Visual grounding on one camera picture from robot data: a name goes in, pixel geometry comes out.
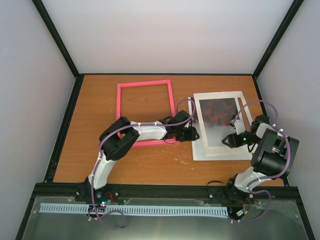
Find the wooden table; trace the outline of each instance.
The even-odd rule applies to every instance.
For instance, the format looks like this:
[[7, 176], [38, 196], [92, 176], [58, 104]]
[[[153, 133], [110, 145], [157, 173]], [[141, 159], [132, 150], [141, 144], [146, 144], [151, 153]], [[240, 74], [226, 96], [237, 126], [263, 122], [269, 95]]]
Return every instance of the wooden table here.
[[[194, 93], [242, 91], [247, 102], [258, 99], [251, 76], [225, 75], [86, 75], [64, 142], [54, 182], [83, 182], [98, 156], [100, 134], [116, 120], [117, 84], [170, 79], [174, 102]], [[187, 110], [187, 104], [180, 109]], [[252, 118], [262, 114], [249, 106]], [[123, 88], [121, 115], [135, 122], [153, 122], [171, 115], [166, 85]], [[193, 161], [190, 142], [133, 147], [113, 167], [108, 183], [206, 185], [227, 182], [250, 166], [249, 160]], [[283, 186], [281, 179], [268, 186]]]

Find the wire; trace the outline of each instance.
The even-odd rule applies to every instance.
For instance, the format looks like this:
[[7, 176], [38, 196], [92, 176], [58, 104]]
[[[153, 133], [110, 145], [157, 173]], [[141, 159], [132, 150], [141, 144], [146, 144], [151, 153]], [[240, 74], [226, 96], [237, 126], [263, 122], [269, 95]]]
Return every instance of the wire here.
[[[96, 209], [97, 209], [97, 210], [106, 209], [106, 206], [100, 206], [100, 207], [97, 207]], [[91, 218], [90, 214], [91, 214], [93, 211], [94, 211], [94, 209], [92, 208], [92, 209], [88, 212], [87, 217], [88, 217], [89, 219]], [[109, 216], [110, 214], [118, 213], [118, 212], [119, 212], [118, 210], [109, 211], [108, 213], [103, 214], [102, 216], [100, 216], [100, 219], [103, 219], [104, 217]]]
[[[173, 124], [157, 124], [157, 126], [163, 126], [163, 127], [173, 127], [173, 126], [178, 126], [178, 125], [182, 125], [182, 124], [185, 124], [187, 122], [189, 122], [193, 115], [195, 114], [195, 111], [196, 111], [196, 105], [195, 105], [195, 102], [192, 101], [190, 98], [184, 98], [182, 99], [176, 106], [176, 109], [177, 109], [177, 112], [178, 112], [178, 109], [179, 109], [179, 106], [181, 103], [183, 103], [184, 101], [190, 101], [192, 106], [193, 106], [193, 110], [192, 110], [192, 113], [190, 115], [190, 117], [188, 117], [188, 119], [182, 121], [182, 122], [178, 122], [178, 123], [173, 123]], [[96, 172], [97, 172], [97, 169], [98, 169], [98, 166], [100, 165], [100, 162], [102, 160], [102, 157], [103, 157], [103, 152], [102, 152], [102, 146], [103, 144], [113, 135], [117, 134], [118, 132], [122, 131], [122, 130], [125, 130], [125, 129], [128, 129], [128, 128], [133, 128], [133, 127], [143, 127], [143, 126], [154, 126], [155, 123], [154, 122], [150, 122], [150, 123], [138, 123], [138, 124], [131, 124], [131, 125], [127, 125], [127, 126], [123, 126], [123, 127], [120, 127], [119, 129], [117, 130], [114, 130], [113, 132], [111, 132], [109, 135], [107, 135], [99, 144], [99, 156], [98, 156], [98, 161], [97, 163], [95, 164], [94, 166], [94, 169], [92, 171], [92, 179], [91, 179], [91, 201], [92, 201], [92, 205], [93, 205], [93, 210], [96, 214], [96, 218], [99, 220], [99, 222], [105, 226], [106, 228], [108, 229], [112, 229], [112, 230], [116, 230], [116, 229], [120, 229], [122, 228], [124, 225], [125, 225], [125, 221], [126, 221], [126, 217], [124, 215], [124, 213], [120, 210], [114, 210], [114, 211], [110, 211], [106, 214], [104, 214], [102, 217], [99, 216], [98, 212], [97, 212], [97, 207], [96, 207], [96, 204], [95, 204], [95, 194], [94, 194], [94, 182], [95, 182], [95, 176], [96, 176]], [[110, 215], [111, 213], [119, 213], [122, 215], [122, 223], [120, 224], [120, 226], [117, 226], [117, 227], [112, 227], [112, 226], [109, 226], [107, 224], [105, 224], [103, 221], [102, 221], [102, 218]]]
[[246, 200], [249, 203], [249, 208], [250, 208], [251, 207], [251, 202], [250, 202], [249, 198], [246, 198]]
[[275, 119], [274, 119], [274, 122], [273, 122], [273, 123], [275, 124], [276, 121], [278, 120], [278, 111], [277, 111], [277, 109], [275, 108], [275, 106], [273, 106], [270, 102], [263, 101], [263, 100], [258, 100], [258, 99], [257, 99], [257, 100], [249, 101], [249, 102], [247, 102], [243, 107], [241, 107], [241, 108], [240, 108], [240, 111], [238, 111], [237, 115], [235, 116], [234, 121], [236, 121], [236, 120], [239, 118], [240, 113], [245, 109], [245, 107], [247, 107], [247, 106], [250, 105], [250, 104], [258, 103], [258, 102], [267, 104], [267, 105], [269, 105], [270, 107], [273, 108], [274, 113], [275, 113]]
[[246, 214], [245, 205], [244, 205], [244, 202], [242, 200], [241, 200], [241, 205], [242, 205], [242, 208], [243, 208], [243, 214]]
[[105, 196], [105, 195], [107, 195], [107, 194], [109, 194], [109, 195], [110, 195], [111, 203], [113, 203], [113, 202], [114, 202], [114, 198], [112, 197], [111, 192], [107, 191], [106, 193], [104, 193], [104, 194], [103, 194], [103, 196]]
[[164, 142], [166, 143], [166, 144], [176, 144], [176, 143], [179, 143], [180, 141], [175, 141], [175, 142], [167, 142], [166, 140], [168, 140], [168, 139], [165, 139], [164, 140]]
[[207, 186], [209, 186], [209, 184], [213, 184], [213, 183], [219, 183], [219, 184], [227, 185], [226, 183], [224, 183], [224, 182], [222, 182], [222, 181], [214, 180], [214, 181], [208, 182], [208, 183], [207, 183]]

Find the photo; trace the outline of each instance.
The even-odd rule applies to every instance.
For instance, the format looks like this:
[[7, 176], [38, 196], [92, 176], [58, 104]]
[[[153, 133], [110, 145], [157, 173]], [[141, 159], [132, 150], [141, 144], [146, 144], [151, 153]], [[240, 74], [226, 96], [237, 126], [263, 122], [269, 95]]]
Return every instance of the photo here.
[[235, 98], [199, 100], [209, 147], [224, 146], [222, 139], [233, 134], [230, 121], [238, 114]]
[[[229, 124], [240, 110], [239, 99], [242, 105], [246, 104], [242, 91], [195, 93], [193, 96], [205, 155], [248, 154], [247, 146], [229, 148], [222, 143], [227, 135], [236, 132]], [[246, 114], [249, 123], [253, 121], [247, 106], [239, 115], [239, 120], [244, 123], [242, 114]]]
[[[190, 101], [188, 101], [188, 111], [189, 113], [193, 112], [193, 105]], [[224, 154], [224, 155], [217, 155], [217, 156], [207, 156], [205, 151], [205, 145], [202, 140], [199, 119], [197, 115], [197, 108], [195, 109], [193, 119], [192, 119], [192, 126], [195, 127], [196, 131], [199, 134], [199, 139], [196, 141], [192, 141], [192, 157], [194, 161], [225, 161], [225, 160], [250, 160], [252, 155], [250, 153], [245, 154]]]

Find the picture frame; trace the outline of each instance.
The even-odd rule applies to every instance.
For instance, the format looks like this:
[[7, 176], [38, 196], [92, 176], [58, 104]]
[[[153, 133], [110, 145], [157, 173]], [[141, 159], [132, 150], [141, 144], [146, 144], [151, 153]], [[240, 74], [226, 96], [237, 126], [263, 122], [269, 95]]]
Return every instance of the picture frame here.
[[[150, 85], [162, 85], [162, 84], [166, 84], [168, 87], [171, 115], [172, 115], [172, 117], [174, 117], [177, 113], [176, 113], [176, 109], [175, 109], [175, 102], [174, 102], [174, 96], [173, 96], [173, 92], [172, 92], [171, 81], [170, 81], [170, 79], [165, 79], [165, 80], [155, 80], [155, 81], [137, 81], [137, 82], [118, 83], [117, 88], [116, 88], [116, 117], [115, 117], [115, 119], [118, 120], [121, 117], [121, 89], [122, 88], [150, 86]], [[162, 144], [178, 144], [178, 143], [179, 143], [179, 141], [176, 141], [175, 139], [148, 140], [148, 141], [137, 141], [133, 144], [133, 147], [155, 146], [155, 145], [162, 145]]]

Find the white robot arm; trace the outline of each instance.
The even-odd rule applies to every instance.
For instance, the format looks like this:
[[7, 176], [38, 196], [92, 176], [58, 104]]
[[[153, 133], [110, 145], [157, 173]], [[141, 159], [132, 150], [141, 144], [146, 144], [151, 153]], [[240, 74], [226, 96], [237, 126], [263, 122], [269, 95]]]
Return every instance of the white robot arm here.
[[[228, 181], [225, 196], [230, 202], [245, 200], [254, 187], [272, 180], [268, 177], [281, 173], [285, 169], [288, 159], [284, 136], [272, 128], [267, 116], [257, 116], [251, 124], [250, 131], [243, 130], [244, 127], [239, 124], [231, 123], [237, 131], [227, 135], [222, 143], [230, 148], [248, 145], [249, 152], [254, 149], [256, 144], [257, 147], [251, 159], [251, 166]], [[290, 144], [290, 162], [285, 173], [280, 176], [281, 179], [286, 178], [290, 173], [299, 146], [299, 140], [293, 137], [287, 137], [287, 139]]]
[[102, 133], [99, 139], [102, 143], [112, 132], [127, 126], [125, 130], [120, 131], [123, 137], [120, 138], [117, 134], [114, 134], [102, 144], [95, 166], [88, 176], [89, 183], [95, 190], [104, 187], [116, 161], [123, 158], [137, 141], [165, 140], [173, 137], [180, 142], [199, 139], [197, 130], [194, 127], [185, 127], [186, 123], [179, 124], [189, 118], [190, 115], [184, 110], [178, 112], [174, 117], [166, 117], [150, 123], [137, 123], [129, 121], [126, 117], [119, 118]]

